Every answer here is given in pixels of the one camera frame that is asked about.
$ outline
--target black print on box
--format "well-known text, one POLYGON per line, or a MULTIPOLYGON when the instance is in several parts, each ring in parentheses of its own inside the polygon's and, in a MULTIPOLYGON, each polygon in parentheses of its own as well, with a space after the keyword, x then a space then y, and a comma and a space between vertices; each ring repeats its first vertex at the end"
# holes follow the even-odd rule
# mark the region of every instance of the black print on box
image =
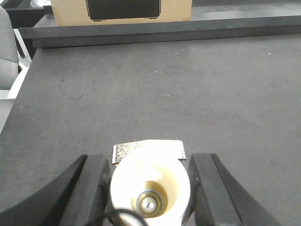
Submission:
POLYGON ((161 0, 86 0, 93 21, 126 18, 157 18, 161 0))

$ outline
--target chair armrest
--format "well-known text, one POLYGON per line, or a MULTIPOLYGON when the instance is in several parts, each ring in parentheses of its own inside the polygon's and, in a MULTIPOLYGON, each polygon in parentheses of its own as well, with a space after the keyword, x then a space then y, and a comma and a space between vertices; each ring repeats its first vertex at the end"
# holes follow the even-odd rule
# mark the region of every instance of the chair armrest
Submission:
POLYGON ((12 85, 9 93, 8 93, 8 96, 7 96, 7 99, 16 99, 18 93, 19 93, 19 90, 22 86, 22 83, 25 79, 25 76, 27 74, 27 71, 28 71, 29 67, 25 67, 18 75, 18 77, 16 78, 14 84, 12 85))

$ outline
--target cardboard box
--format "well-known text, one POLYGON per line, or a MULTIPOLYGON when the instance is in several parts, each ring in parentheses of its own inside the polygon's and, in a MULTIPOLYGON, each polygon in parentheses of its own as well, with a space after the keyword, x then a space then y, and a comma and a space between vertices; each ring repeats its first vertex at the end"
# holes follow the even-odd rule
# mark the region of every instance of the cardboard box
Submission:
POLYGON ((192 0, 51 0, 58 26, 189 21, 192 0))

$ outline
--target dark gray mat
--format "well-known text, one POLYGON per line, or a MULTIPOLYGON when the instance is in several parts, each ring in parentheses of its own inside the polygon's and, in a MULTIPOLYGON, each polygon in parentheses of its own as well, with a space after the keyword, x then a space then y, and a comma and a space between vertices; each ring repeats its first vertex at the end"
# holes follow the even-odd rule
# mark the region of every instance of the dark gray mat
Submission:
POLYGON ((39 49, 0 136, 0 209, 82 153, 180 139, 298 225, 300 59, 301 35, 39 49))

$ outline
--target black cable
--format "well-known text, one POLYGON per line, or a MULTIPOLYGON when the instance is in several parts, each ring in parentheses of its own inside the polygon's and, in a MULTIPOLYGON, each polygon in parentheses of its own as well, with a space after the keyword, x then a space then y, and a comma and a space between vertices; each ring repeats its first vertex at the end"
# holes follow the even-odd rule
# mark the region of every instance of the black cable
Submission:
POLYGON ((105 218, 110 218, 116 214, 120 214, 120 213, 126 213, 128 215, 131 215, 133 216, 134 218, 136 218, 137 220, 140 221, 140 223, 143 225, 143 226, 148 226, 147 223, 145 222, 145 220, 138 214, 138 213, 135 213, 131 210, 127 210, 127 209, 113 209, 111 211, 108 211, 102 215, 100 215, 98 218, 96 218, 94 221, 88 223, 87 225, 85 226, 95 226, 95 224, 100 221, 100 220, 103 220, 105 218))

